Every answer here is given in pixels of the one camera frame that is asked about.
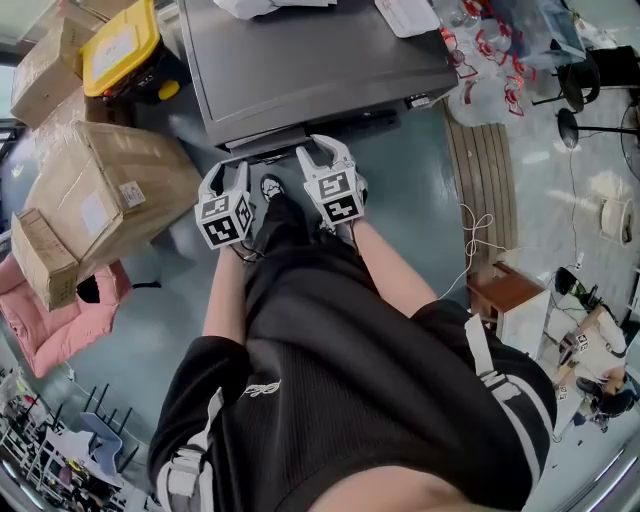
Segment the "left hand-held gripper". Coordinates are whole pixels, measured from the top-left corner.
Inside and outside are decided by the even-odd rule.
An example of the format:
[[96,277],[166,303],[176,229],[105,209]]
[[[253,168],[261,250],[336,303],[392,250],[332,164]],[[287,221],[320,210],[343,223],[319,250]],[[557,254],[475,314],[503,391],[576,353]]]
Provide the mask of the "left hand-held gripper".
[[207,172],[199,186],[201,197],[195,205],[197,227],[210,249],[244,241],[254,219],[249,201],[248,162],[243,160],[239,163],[235,181],[230,192],[225,194],[224,175],[225,165],[222,162],[215,164]]

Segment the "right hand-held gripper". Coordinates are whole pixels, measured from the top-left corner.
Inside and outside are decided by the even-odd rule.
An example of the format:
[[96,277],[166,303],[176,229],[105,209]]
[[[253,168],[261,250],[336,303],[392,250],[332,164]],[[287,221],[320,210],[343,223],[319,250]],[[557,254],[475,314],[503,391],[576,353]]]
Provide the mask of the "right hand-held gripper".
[[296,148],[296,156],[305,177],[304,188],[324,222],[335,228],[364,215],[366,181],[354,168],[349,148],[332,137],[312,134],[312,140],[331,156],[332,169],[317,165],[304,146]]

